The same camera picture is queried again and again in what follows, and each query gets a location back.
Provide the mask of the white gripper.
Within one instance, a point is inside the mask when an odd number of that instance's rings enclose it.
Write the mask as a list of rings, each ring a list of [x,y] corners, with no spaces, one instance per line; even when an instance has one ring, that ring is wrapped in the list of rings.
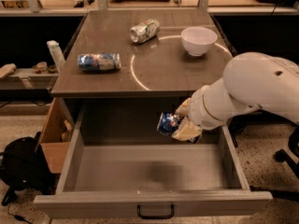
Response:
[[[174,139],[179,141],[191,140],[200,136],[202,129],[214,130],[224,124],[223,120],[214,118],[206,109],[204,94],[207,89],[208,85],[203,86],[176,109],[175,114],[185,118],[172,133]]]

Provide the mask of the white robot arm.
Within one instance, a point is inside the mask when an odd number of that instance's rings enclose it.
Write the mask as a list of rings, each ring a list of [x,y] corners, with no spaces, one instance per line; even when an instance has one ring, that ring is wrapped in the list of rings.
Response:
[[[235,56],[222,78],[205,85],[176,110],[182,117],[172,137],[187,141],[232,117],[258,109],[299,123],[299,66],[289,60],[246,52]]]

